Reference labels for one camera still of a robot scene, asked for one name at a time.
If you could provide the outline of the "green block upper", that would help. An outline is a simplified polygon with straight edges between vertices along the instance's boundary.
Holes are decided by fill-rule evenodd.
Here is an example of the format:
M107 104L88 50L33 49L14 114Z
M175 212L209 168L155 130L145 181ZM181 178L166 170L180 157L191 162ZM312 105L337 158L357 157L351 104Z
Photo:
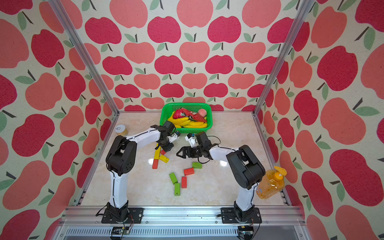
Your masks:
M203 164L201 164L199 162L192 162L192 167L193 167L193 169L202 169Z

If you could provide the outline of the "green block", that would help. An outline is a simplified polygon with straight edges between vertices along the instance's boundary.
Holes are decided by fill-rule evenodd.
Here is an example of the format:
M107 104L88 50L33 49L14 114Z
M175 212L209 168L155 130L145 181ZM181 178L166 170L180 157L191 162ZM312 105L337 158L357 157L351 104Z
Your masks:
M170 173L170 174L169 174L169 177L170 177L170 179L171 179L173 185L175 185L176 183L178 183L178 179L177 179L175 173Z
M202 169L203 164L201 164L199 162L192 162L192 167L193 167L193 169Z
M175 183L174 184L174 196L180 196L181 195L181 184Z

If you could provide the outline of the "red snack packet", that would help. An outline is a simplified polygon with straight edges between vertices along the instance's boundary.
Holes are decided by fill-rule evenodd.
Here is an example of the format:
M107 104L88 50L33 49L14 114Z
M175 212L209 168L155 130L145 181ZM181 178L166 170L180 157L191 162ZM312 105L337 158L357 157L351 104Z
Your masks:
M193 120L195 122L203 122L203 123L207 122L205 117L203 118L202 116L200 116L198 114L198 111L193 112L193 111L187 110L185 108L177 109L173 113L173 119L181 119L181 118L189 118L190 120Z

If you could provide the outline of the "green block lower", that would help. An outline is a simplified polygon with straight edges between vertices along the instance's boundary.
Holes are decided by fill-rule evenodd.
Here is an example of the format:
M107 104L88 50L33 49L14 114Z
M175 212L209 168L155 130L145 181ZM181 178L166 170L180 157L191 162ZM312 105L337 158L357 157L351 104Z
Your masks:
M175 183L174 184L174 196L180 196L181 195L181 184Z

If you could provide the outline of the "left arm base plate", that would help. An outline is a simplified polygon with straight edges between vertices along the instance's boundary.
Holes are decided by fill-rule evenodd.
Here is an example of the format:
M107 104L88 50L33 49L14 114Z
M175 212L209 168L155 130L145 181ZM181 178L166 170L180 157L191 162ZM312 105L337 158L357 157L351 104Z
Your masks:
M102 224L140 224L143 218L144 208L107 207L102 215Z

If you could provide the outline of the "left aluminium post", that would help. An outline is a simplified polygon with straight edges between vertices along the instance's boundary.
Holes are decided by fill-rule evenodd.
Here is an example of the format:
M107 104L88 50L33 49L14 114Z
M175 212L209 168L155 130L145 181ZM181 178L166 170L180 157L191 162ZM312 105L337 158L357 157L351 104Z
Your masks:
M105 82L103 81L103 78L96 69L94 62L90 54L88 53L87 48L79 37L77 30L75 29L75 26L73 25L69 15L66 13L63 4L61 3L61 1L49 1L49 3L56 17L58 18L67 35L69 36L69 39L73 41L74 47L76 48L86 68L88 69L88 72L95 80L106 102L110 106L112 113L114 114L114 116L119 116L120 111L118 110L117 105L113 100L113 97L111 96Z

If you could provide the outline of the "aluminium post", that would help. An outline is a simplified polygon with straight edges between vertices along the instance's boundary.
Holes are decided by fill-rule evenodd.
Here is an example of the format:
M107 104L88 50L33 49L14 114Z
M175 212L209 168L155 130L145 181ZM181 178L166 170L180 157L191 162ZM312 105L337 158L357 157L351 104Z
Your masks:
M90 54L88 53L87 48L79 37L77 30L75 29L75 26L73 25L69 15L66 13L63 4L61 3L61 1L49 1L49 3L56 17L58 18L67 35L69 36L69 39L73 41L74 47L76 48L86 68L88 69L88 72L95 80L106 102L110 106L112 113L114 114L114 116L119 116L120 111L118 110L117 105L113 100L113 97L111 96L105 82L103 81L103 78L96 69L94 62Z
M282 46L282 49L279 52L277 60L274 64L271 74L267 78L267 82L262 91L261 96L258 99L258 103L256 105L255 110L252 112L252 116L255 118L259 111L261 110L265 100L271 90L271 87L275 80L277 80L277 75L280 72L284 61L286 60L286 56L289 54L290 50L293 50L293 42L295 41L304 21L306 20L307 15L310 12L312 4L315 3L314 0L305 0L301 1L303 4L299 7L297 16L294 18L293 24L288 32L287 38Z

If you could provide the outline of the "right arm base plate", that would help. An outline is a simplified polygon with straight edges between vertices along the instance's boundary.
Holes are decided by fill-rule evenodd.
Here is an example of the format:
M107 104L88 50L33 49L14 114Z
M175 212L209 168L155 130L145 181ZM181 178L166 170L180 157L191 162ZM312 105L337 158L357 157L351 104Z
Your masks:
M247 211L241 211L235 207L221 208L217 215L223 224L261 224L262 217L259 208L252 207Z

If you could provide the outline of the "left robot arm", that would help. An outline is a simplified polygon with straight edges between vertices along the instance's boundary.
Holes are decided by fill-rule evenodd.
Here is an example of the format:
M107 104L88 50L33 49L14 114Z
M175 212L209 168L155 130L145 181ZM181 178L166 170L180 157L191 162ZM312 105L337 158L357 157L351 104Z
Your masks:
M107 154L106 167L111 175L111 196L103 214L103 224L124 223L130 217L127 198L128 176L136 161L137 150L157 143L156 149L168 152L180 132L173 123L166 121L162 126L153 125L146 131L133 136L117 136Z

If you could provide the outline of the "yellow banana bunch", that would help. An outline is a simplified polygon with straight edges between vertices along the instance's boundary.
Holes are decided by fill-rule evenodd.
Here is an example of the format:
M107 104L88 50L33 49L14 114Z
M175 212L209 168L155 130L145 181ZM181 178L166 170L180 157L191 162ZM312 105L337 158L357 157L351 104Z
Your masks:
M177 129L181 129L181 128L183 128L183 129L201 129L201 128L206 128L208 126L207 116L205 117L207 122L203 123L203 122L195 122L193 120L190 120L189 118L173 119L173 113L168 118L168 121L173 123Z

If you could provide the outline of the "green block left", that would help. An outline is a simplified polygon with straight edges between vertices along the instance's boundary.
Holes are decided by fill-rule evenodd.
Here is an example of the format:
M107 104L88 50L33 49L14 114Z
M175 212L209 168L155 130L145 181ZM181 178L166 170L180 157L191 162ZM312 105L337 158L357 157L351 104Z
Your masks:
M169 174L169 177L170 177L170 179L171 179L173 185L175 185L176 183L178 183L178 179L177 179L175 173L170 173L170 174Z

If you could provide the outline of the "yellow block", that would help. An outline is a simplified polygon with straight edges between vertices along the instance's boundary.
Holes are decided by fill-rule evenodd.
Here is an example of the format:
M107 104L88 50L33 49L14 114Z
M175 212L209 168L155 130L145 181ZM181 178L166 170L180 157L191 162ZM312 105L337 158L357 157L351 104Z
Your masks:
M166 156L160 155L159 160L163 161L164 163L168 163L170 159L167 158Z
M159 144L157 144L156 148L155 148L156 152L160 152L161 151L161 147Z
M155 151L154 159L159 160L160 155L161 155L161 153L159 151Z

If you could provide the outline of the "aluminium front rail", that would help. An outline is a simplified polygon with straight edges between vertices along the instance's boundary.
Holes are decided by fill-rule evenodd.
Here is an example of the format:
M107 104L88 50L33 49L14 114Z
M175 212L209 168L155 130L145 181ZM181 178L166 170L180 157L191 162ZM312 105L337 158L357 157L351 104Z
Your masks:
M239 223L225 206L134 207L135 222L103 224L99 206L68 207L53 240L310 240L298 207L258 206Z

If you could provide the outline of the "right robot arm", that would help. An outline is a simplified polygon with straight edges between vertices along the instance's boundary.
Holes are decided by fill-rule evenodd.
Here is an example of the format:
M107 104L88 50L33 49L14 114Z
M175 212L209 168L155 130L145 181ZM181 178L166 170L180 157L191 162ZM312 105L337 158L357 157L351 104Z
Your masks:
M217 215L224 224L260 224L262 222L260 210L255 207L253 200L256 187L266 174L264 166L251 148L243 145L237 149L221 147L219 143L212 143L205 132L188 134L186 140L189 146L182 147L176 155L180 158L223 161L229 164L232 174L239 185L239 193L234 206L221 208Z

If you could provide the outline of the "right aluminium post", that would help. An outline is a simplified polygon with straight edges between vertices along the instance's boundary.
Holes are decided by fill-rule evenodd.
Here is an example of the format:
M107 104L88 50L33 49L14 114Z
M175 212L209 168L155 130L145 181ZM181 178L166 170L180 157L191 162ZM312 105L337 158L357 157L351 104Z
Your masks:
M271 74L267 78L267 82L262 91L261 96L258 99L258 103L256 105L255 110L252 112L252 116L255 118L259 111L261 110L265 100L271 90L271 87L275 80L277 80L277 75L280 72L284 61L286 60L286 56L289 54L290 50L293 50L293 42L295 41L304 21L306 20L307 15L310 12L312 4L315 3L314 0L305 0L301 1L303 4L299 7L297 16L294 18L293 24L288 32L287 38L282 46L282 49L279 52L277 60L274 64Z

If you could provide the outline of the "pink peach toy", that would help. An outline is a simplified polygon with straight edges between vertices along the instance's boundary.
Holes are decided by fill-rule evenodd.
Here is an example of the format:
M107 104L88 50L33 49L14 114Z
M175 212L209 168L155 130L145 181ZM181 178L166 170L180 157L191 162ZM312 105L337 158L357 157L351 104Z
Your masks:
M205 109L199 109L198 114L204 118L207 116L207 111Z

